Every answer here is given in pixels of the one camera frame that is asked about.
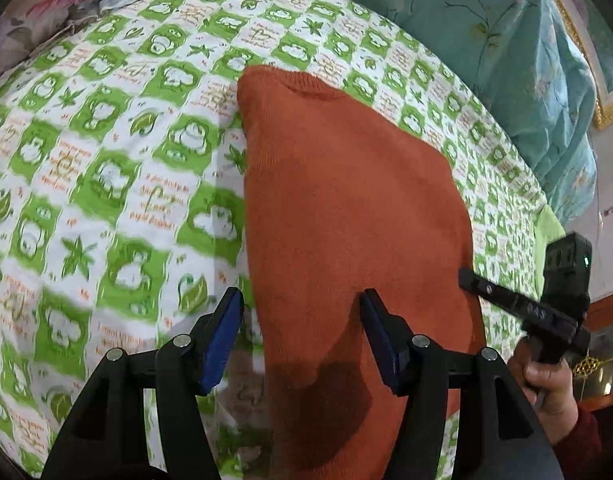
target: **gold picture frame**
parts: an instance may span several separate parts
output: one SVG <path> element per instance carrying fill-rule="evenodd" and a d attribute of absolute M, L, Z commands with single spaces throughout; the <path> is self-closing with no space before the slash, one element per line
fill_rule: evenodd
<path fill-rule="evenodd" d="M 596 100 L 593 114 L 593 124 L 598 130 L 603 130 L 613 124 L 613 91 L 609 92 L 600 68 L 600 61 L 593 46 L 593 41 L 584 26 L 582 17 L 573 0 L 554 0 L 560 15 L 565 22 L 567 34 L 580 49 L 591 69 L 595 81 Z"/>

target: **human hand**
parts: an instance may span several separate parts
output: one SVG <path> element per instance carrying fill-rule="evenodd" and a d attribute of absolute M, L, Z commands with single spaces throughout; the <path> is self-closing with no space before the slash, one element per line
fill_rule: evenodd
<path fill-rule="evenodd" d="M 578 421 L 571 368 L 564 359 L 557 365 L 533 361 L 526 338 L 520 340 L 507 366 L 531 404 L 535 404 L 538 395 L 529 385 L 545 391 L 544 403 L 536 413 L 549 442 L 555 446 L 571 433 Z"/>

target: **green and white bedsheet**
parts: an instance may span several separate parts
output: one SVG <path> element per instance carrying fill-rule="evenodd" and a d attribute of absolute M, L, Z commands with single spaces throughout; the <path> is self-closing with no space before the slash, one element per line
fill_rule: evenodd
<path fill-rule="evenodd" d="M 418 41 L 349 0 L 141 0 L 0 81 L 0 443 L 30 473 L 108 349 L 155 348 L 238 285 L 246 327 L 199 405 L 223 476 L 267 476 L 236 101 L 255 63 L 313 73 L 441 150 L 471 215 L 475 268 L 535 296 L 544 194 Z M 517 323 L 488 304 L 483 314 L 489 344 L 508 357 Z M 163 467 L 152 392 L 145 405 Z M 453 418 L 439 477 L 456 430 Z"/>

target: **blue gripper pad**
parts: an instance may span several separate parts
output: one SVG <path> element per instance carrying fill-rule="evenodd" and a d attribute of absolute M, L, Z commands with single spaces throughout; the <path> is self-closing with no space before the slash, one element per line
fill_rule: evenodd
<path fill-rule="evenodd" d="M 208 395 L 224 374 L 224 368 L 242 323 L 244 298 L 235 286 L 230 286 L 220 300 L 202 334 L 200 349 L 204 350 L 200 390 Z"/>
<path fill-rule="evenodd" d="M 413 332 L 402 317 L 389 314 L 373 288 L 360 294 L 360 319 L 382 382 L 395 395 L 402 394 L 401 371 L 410 359 L 408 341 Z"/>

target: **teal blanket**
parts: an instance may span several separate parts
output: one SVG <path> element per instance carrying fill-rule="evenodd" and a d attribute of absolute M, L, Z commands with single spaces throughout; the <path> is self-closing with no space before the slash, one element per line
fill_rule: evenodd
<path fill-rule="evenodd" d="M 591 203 L 595 84 L 553 0 L 355 0 L 413 34 L 468 85 L 534 171 L 557 217 Z"/>

